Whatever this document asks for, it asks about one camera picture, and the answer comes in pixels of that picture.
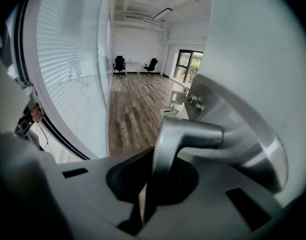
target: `hand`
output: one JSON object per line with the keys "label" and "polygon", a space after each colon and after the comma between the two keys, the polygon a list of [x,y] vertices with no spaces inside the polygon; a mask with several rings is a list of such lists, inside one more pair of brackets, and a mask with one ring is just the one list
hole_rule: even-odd
{"label": "hand", "polygon": [[31,116],[32,116],[32,120],[33,122],[37,123],[37,122],[41,122],[42,121],[42,113],[39,110],[39,107],[37,105],[35,105],[32,109],[31,109]]}

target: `cable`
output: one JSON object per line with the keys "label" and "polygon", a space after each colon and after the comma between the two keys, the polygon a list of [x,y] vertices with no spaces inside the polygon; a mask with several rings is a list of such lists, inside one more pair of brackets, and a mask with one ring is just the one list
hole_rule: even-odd
{"label": "cable", "polygon": [[47,148],[47,146],[48,146],[49,151],[51,152],[51,147],[50,147],[50,145],[49,145],[49,138],[48,138],[48,136],[47,136],[46,132],[44,131],[44,129],[42,128],[42,126],[40,125],[40,123],[39,123],[39,122],[37,122],[37,125],[38,125],[38,127],[41,129],[41,131],[42,131],[42,133],[44,134],[45,139],[46,139],[46,145],[45,145],[44,149],[46,149],[46,148]]}

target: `chair backrest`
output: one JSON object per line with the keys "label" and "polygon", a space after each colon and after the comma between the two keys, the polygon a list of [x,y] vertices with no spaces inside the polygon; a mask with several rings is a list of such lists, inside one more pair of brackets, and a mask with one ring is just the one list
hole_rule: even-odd
{"label": "chair backrest", "polygon": [[151,63],[149,64],[149,66],[148,66],[148,68],[150,69],[150,70],[154,70],[155,69],[155,65],[158,63],[158,60],[156,59],[156,58],[153,58],[152,60],[151,60]]}
{"label": "chair backrest", "polygon": [[124,70],[124,58],[123,56],[117,56],[115,59],[115,70],[122,71]]}

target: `air conditioning vent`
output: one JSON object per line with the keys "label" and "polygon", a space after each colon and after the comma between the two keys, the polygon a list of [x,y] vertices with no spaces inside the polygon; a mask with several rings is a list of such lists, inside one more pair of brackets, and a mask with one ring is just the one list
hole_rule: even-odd
{"label": "air conditioning vent", "polygon": [[133,15],[125,15],[124,20],[125,21],[132,20],[132,21],[141,21],[141,22],[143,22],[144,18],[143,17],[139,17],[139,16],[133,16]]}

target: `door frame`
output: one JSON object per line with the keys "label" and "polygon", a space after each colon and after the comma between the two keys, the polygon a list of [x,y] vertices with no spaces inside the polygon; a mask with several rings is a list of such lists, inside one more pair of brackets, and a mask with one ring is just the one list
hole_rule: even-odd
{"label": "door frame", "polygon": [[[175,70],[174,70],[174,75],[173,75],[173,78],[177,79],[176,78],[176,75],[178,73],[178,67],[181,67],[181,68],[184,68],[186,69],[185,71],[185,76],[184,76],[184,79],[183,79],[183,83],[185,83],[185,81],[187,80],[188,78],[188,74],[189,74],[189,68],[191,66],[191,63],[192,63],[192,59],[193,59],[193,54],[194,53],[202,53],[203,56],[204,56],[204,52],[203,51],[199,51],[199,50],[186,50],[186,49],[180,49],[179,52],[178,52],[178,57],[177,57],[177,61],[176,61],[176,65],[175,65]],[[190,53],[190,56],[189,56],[189,59],[188,59],[188,64],[187,66],[183,66],[183,65],[180,65],[179,62],[180,62],[180,58],[181,58],[181,53]]]}

